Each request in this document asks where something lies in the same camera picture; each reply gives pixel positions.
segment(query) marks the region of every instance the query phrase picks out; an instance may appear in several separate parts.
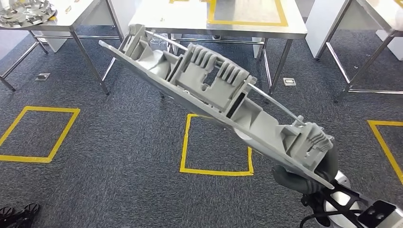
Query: gray carpet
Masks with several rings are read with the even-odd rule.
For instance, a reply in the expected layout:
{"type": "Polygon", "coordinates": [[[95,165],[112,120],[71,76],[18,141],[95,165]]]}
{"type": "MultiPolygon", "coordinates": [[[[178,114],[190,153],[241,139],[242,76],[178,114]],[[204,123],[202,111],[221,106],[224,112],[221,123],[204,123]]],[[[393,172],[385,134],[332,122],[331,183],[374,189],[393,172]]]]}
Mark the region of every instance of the gray carpet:
{"type": "MultiPolygon", "coordinates": [[[[81,34],[94,31],[84,28],[81,34]]],[[[96,32],[114,33],[110,27],[96,32]]],[[[0,72],[31,42],[27,37],[10,52],[0,62],[0,72]]],[[[84,40],[83,44],[97,69],[105,71],[110,57],[97,41],[84,40]]],[[[283,40],[270,40],[272,70],[284,44],[283,40]]],[[[339,31],[332,44],[352,74],[357,71],[354,65],[362,66],[365,55],[380,41],[373,32],[339,31]]],[[[232,58],[267,90],[264,68],[252,58],[250,46],[205,46],[232,58]]],[[[402,71],[403,64],[385,51],[368,71],[366,86],[401,89],[402,71]]],[[[313,60],[304,40],[293,43],[283,76],[294,77],[297,87],[279,83],[274,96],[336,138],[340,170],[353,188],[403,207],[402,184],[366,122],[403,121],[403,97],[350,95],[343,103],[334,104],[332,95],[344,86],[342,75],[328,51],[319,62],[313,60]]],[[[72,40],[56,54],[46,56],[40,48],[35,49],[8,79],[17,91],[0,86],[0,133],[27,105],[81,109],[51,163],[0,162],[0,205],[22,208],[30,202],[40,203],[42,211],[33,227],[289,228],[297,227],[310,214],[300,204],[300,194],[275,183],[270,173],[272,162],[257,153],[252,156],[253,176],[179,173],[188,111],[170,99],[161,99],[158,91],[119,63],[106,80],[111,95],[105,96],[72,40]],[[35,82],[39,73],[51,76],[46,82],[35,82]]],[[[257,94],[250,97],[281,123],[292,122],[257,94]]],[[[42,115],[27,113],[0,153],[46,154],[69,116],[42,115]]],[[[401,165],[401,129],[379,129],[401,165]]],[[[246,151],[245,145],[208,123],[192,120],[187,168],[244,171],[246,151]]]]}

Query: gray plastic part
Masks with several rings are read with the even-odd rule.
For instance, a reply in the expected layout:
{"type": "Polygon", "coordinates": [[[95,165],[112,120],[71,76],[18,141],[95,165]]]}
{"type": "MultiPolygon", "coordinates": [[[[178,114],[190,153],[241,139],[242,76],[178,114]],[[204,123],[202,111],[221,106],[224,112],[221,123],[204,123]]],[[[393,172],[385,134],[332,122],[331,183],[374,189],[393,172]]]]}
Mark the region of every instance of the gray plastic part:
{"type": "Polygon", "coordinates": [[[248,71],[199,45],[190,44],[185,54],[178,57],[151,50],[143,26],[130,26],[129,31],[122,51],[103,41],[99,44],[191,112],[234,133],[291,172],[333,188],[314,172],[333,147],[331,136],[315,123],[279,125],[277,119],[247,98],[250,85],[256,83],[248,71]],[[209,86],[204,80],[214,67],[219,71],[209,86]]]}

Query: metal tray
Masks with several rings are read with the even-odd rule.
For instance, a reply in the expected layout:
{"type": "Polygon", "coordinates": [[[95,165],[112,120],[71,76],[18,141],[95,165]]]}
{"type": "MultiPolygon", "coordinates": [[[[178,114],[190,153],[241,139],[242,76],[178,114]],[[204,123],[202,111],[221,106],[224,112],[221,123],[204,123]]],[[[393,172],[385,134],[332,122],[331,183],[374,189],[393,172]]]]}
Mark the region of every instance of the metal tray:
{"type": "Polygon", "coordinates": [[[0,5],[0,27],[17,29],[37,25],[55,13],[48,0],[18,0],[8,6],[0,5]]]}

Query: cable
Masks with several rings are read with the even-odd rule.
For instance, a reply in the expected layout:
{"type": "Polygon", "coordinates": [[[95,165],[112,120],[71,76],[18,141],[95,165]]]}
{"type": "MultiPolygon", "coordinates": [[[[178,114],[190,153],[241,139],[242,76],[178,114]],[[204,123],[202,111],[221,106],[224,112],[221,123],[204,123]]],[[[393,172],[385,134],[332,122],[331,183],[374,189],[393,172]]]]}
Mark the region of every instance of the cable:
{"type": "MultiPolygon", "coordinates": [[[[350,212],[354,214],[361,214],[361,210],[350,210],[350,212]]],[[[306,216],[305,218],[302,219],[301,223],[299,224],[299,228],[303,228],[304,224],[306,221],[313,219],[313,218],[320,218],[320,217],[327,217],[331,215],[341,215],[343,212],[341,211],[330,211],[330,212],[325,212],[325,213],[317,213],[313,215],[306,216]]]]}
{"type": "Polygon", "coordinates": [[[157,38],[159,38],[159,39],[161,39],[161,40],[163,40],[163,41],[165,41],[165,42],[168,42],[168,43],[170,43],[170,44],[172,44],[172,45],[175,45],[175,46],[177,46],[177,47],[179,47],[180,49],[182,49],[182,50],[184,50],[184,51],[187,51],[188,50],[188,48],[187,47],[185,47],[185,46],[183,46],[183,45],[181,45],[181,44],[179,44],[179,43],[177,43],[177,42],[175,42],[175,41],[172,41],[172,40],[170,40],[170,39],[168,39],[168,38],[166,38],[166,37],[163,37],[163,36],[161,36],[161,35],[158,35],[158,34],[156,34],[154,31],[145,31],[147,34],[150,34],[150,35],[152,35],[152,36],[154,36],[154,37],[157,37],[157,38]]]}

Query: metal rod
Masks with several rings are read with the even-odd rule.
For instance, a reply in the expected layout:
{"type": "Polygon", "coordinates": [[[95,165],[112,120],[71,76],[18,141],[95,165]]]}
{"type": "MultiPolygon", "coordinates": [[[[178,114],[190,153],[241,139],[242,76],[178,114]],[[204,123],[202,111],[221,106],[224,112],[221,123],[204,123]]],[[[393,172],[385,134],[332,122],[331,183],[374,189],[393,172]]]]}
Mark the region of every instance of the metal rod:
{"type": "MultiPolygon", "coordinates": [[[[35,38],[47,38],[47,39],[74,39],[72,36],[43,36],[43,35],[34,35],[35,38]]],[[[78,36],[80,39],[118,39],[116,36],[78,36]]]]}
{"type": "Polygon", "coordinates": [[[167,39],[167,38],[165,38],[165,37],[163,37],[163,36],[160,36],[160,35],[158,35],[158,34],[156,34],[156,33],[153,33],[153,32],[150,32],[150,31],[145,31],[146,33],[148,33],[148,34],[150,34],[150,35],[152,35],[152,36],[155,36],[155,37],[157,37],[157,38],[159,38],[159,39],[162,39],[162,40],[164,40],[164,41],[166,41],[166,42],[168,42],[168,43],[170,43],[170,44],[172,44],[172,45],[175,45],[175,46],[177,46],[178,48],[180,48],[180,49],[182,49],[182,50],[184,50],[184,51],[187,51],[188,50],[188,48],[187,47],[185,47],[185,46],[183,46],[183,45],[181,45],[181,44],[178,44],[178,43],[176,43],[176,42],[174,42],[174,41],[172,41],[172,40],[170,40],[170,39],[167,39]]]}
{"type": "Polygon", "coordinates": [[[400,94],[400,95],[403,95],[403,91],[393,91],[393,90],[350,89],[349,92],[350,93],[400,94]]]}
{"type": "Polygon", "coordinates": [[[1,77],[0,76],[0,81],[8,88],[8,89],[10,89],[11,91],[15,91],[15,88],[10,84],[10,83],[8,83],[3,77],[1,77]]]}
{"type": "Polygon", "coordinates": [[[88,67],[91,69],[91,71],[93,72],[96,80],[99,82],[99,84],[102,87],[102,90],[105,92],[106,95],[109,95],[109,91],[105,85],[105,83],[102,81],[101,76],[99,75],[98,71],[96,70],[94,64],[92,63],[91,59],[89,58],[83,44],[80,41],[80,38],[77,36],[77,33],[74,31],[70,32],[71,36],[73,37],[73,39],[76,41],[78,47],[80,48],[81,53],[83,54],[84,59],[87,62],[88,67]]]}
{"type": "Polygon", "coordinates": [[[353,87],[353,83],[360,79],[368,67],[375,61],[375,59],[381,54],[381,52],[388,46],[388,44],[393,40],[393,33],[389,34],[388,37],[382,42],[378,49],[371,55],[371,57],[364,63],[364,65],[358,70],[358,72],[351,79],[350,83],[346,85],[343,91],[336,97],[336,101],[341,101],[343,97],[348,93],[348,91],[353,87]]]}
{"type": "Polygon", "coordinates": [[[267,38],[263,38],[263,39],[264,39],[264,44],[262,46],[259,46],[258,56],[256,56],[256,59],[259,59],[259,60],[262,60],[262,52],[263,52],[263,50],[266,49],[267,42],[269,41],[269,39],[267,39],[267,38]]]}
{"type": "MultiPolygon", "coordinates": [[[[168,39],[172,39],[170,33],[167,34],[167,37],[168,37],[168,39]]],[[[169,53],[172,53],[172,52],[173,52],[173,48],[172,48],[172,47],[173,47],[172,44],[170,44],[170,43],[168,43],[168,42],[166,43],[166,48],[167,48],[167,50],[168,50],[169,53]]]]}
{"type": "Polygon", "coordinates": [[[112,69],[113,64],[115,63],[115,61],[116,61],[116,58],[113,57],[111,63],[110,63],[109,66],[108,66],[108,69],[106,69],[106,71],[105,71],[105,73],[104,73],[104,76],[102,77],[102,81],[103,81],[103,82],[105,81],[106,76],[108,76],[109,71],[112,69]]]}
{"type": "Polygon", "coordinates": [[[119,51],[123,51],[123,48],[125,47],[125,45],[127,44],[128,40],[130,39],[131,36],[126,36],[125,39],[123,40],[123,42],[119,45],[118,50],[119,51]]]}
{"type": "Polygon", "coordinates": [[[38,46],[38,44],[39,41],[36,41],[30,48],[28,48],[28,50],[17,61],[15,61],[6,72],[4,72],[2,77],[6,79],[9,74],[36,48],[36,46],[38,46]]]}
{"type": "MultiPolygon", "coordinates": [[[[330,40],[332,39],[332,37],[335,34],[337,28],[339,27],[341,21],[343,20],[345,13],[347,12],[348,8],[350,7],[352,1],[353,0],[348,0],[347,2],[344,3],[344,6],[342,7],[341,12],[339,12],[339,15],[336,18],[336,21],[333,23],[332,27],[330,28],[330,31],[326,37],[325,42],[330,42],[330,40]]],[[[321,47],[321,49],[319,50],[318,54],[315,56],[315,59],[321,58],[325,49],[326,49],[326,46],[323,45],[321,47]]]]}
{"type": "Polygon", "coordinates": [[[120,39],[120,41],[123,41],[123,39],[124,39],[123,32],[120,29],[120,25],[119,25],[118,21],[116,20],[117,16],[116,16],[115,10],[113,9],[113,4],[110,2],[110,0],[106,0],[106,6],[108,7],[113,24],[116,27],[117,34],[119,35],[119,39],[120,39]]]}
{"type": "Polygon", "coordinates": [[[326,46],[327,46],[327,48],[329,49],[330,53],[332,54],[333,59],[336,61],[337,65],[339,66],[339,69],[340,69],[341,73],[343,74],[345,81],[346,81],[347,83],[350,83],[350,78],[348,77],[346,71],[344,70],[344,67],[343,67],[343,65],[341,64],[339,58],[337,57],[336,52],[333,50],[332,45],[330,45],[329,42],[326,42],[326,46]]]}
{"type": "Polygon", "coordinates": [[[276,101],[273,97],[269,96],[268,94],[266,94],[265,92],[263,92],[261,89],[257,88],[256,86],[252,85],[251,83],[248,83],[248,85],[250,87],[252,87],[252,89],[255,90],[256,92],[258,92],[260,95],[264,96],[266,99],[268,99],[269,101],[274,103],[277,107],[281,108],[289,116],[291,116],[296,121],[298,121],[298,123],[302,124],[303,126],[306,125],[304,122],[302,122],[300,119],[298,119],[298,117],[294,113],[292,113],[290,110],[288,110],[286,107],[284,107],[280,102],[276,101]]]}
{"type": "Polygon", "coordinates": [[[40,40],[38,40],[38,38],[35,37],[35,34],[34,34],[32,31],[28,31],[28,32],[31,34],[31,36],[33,36],[33,38],[34,38],[37,42],[39,42],[39,45],[40,45],[41,49],[43,50],[43,52],[45,52],[45,54],[49,54],[49,52],[48,52],[48,51],[45,49],[45,47],[43,46],[42,42],[41,42],[40,40]]]}
{"type": "Polygon", "coordinates": [[[271,86],[272,86],[271,75],[270,75],[269,60],[267,59],[266,49],[263,49],[263,58],[264,58],[264,64],[265,64],[265,69],[266,69],[267,83],[269,84],[269,88],[271,88],[271,86]]]}
{"type": "Polygon", "coordinates": [[[264,45],[261,41],[241,41],[241,40],[212,40],[212,39],[194,39],[194,38],[173,38],[173,41],[183,42],[201,42],[201,43],[221,43],[221,44],[258,44],[264,45]]]}
{"type": "Polygon", "coordinates": [[[276,73],[274,74],[273,83],[269,89],[269,94],[273,94],[276,89],[277,81],[280,78],[281,71],[283,70],[284,64],[286,63],[286,59],[291,48],[292,39],[287,39],[286,46],[284,47],[283,54],[281,55],[280,62],[278,63],[278,67],[276,69],[276,73]]]}

